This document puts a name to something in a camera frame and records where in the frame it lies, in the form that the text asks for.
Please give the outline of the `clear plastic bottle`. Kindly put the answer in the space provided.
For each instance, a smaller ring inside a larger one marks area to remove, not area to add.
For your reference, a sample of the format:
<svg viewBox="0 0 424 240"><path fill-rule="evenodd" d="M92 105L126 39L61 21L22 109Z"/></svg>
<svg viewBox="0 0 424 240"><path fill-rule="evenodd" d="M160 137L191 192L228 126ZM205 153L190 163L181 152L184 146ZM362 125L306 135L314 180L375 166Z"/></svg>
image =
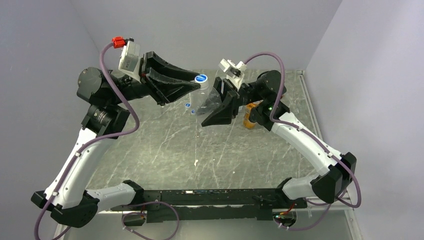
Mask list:
<svg viewBox="0 0 424 240"><path fill-rule="evenodd" d="M213 113L222 103L221 96L216 89L205 81L200 84L200 89L190 93L190 113L201 125L206 118Z"/></svg>

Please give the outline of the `orange juice bottle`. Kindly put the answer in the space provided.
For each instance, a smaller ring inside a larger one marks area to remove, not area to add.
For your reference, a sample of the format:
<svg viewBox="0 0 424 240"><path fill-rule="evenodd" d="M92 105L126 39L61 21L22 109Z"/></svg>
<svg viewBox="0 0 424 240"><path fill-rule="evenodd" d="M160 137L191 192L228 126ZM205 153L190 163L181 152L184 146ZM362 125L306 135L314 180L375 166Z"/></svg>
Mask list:
<svg viewBox="0 0 424 240"><path fill-rule="evenodd" d="M252 121L250 121L250 116L251 116L251 112L252 112L252 109L254 108L254 107L256 107L257 105L259 105L261 103L261 100L260 101L255 101L255 102L252 102L252 103L249 103L249 104L247 104L246 106L245 106L245 114L244 114L244 117L243 117L243 126L245 127L245 128L247 128L247 129L253 129L255 126L256 126L256 122L252 122Z"/></svg>

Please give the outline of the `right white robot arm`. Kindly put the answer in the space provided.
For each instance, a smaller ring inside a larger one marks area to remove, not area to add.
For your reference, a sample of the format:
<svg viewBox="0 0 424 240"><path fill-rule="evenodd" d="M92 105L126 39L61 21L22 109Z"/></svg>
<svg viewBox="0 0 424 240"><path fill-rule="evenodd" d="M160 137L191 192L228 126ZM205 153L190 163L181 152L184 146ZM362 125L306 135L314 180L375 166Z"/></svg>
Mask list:
<svg viewBox="0 0 424 240"><path fill-rule="evenodd" d="M312 177L287 178L277 188L276 203L289 207L296 199L317 197L326 204L342 201L343 192L354 183L357 159L351 153L341 153L319 139L281 101L284 78L277 70L261 73L256 81L242 83L240 88L229 77L216 77L212 85L219 104L202 121L202 127L228 125L240 106L253 104L247 119L283 138L296 148L314 167Z"/></svg>

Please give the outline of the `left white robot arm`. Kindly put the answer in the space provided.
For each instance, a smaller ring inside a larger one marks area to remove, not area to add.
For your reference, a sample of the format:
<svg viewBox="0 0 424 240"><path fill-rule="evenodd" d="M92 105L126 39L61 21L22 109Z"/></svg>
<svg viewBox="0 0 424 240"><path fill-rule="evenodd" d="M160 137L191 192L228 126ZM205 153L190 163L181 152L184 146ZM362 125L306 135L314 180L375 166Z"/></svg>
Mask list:
<svg viewBox="0 0 424 240"><path fill-rule="evenodd" d="M81 123L75 146L53 183L36 191L31 201L50 212L57 223L81 228L104 210L126 205L139 209L144 201L144 189L132 180L103 189L86 188L102 156L122 135L131 114L120 106L126 101L151 96L158 105L175 102L198 90L197 73L172 65L155 52L145 53L135 67L134 76L126 73L114 77L106 67L89 67L78 77L77 96L90 107Z"/></svg>

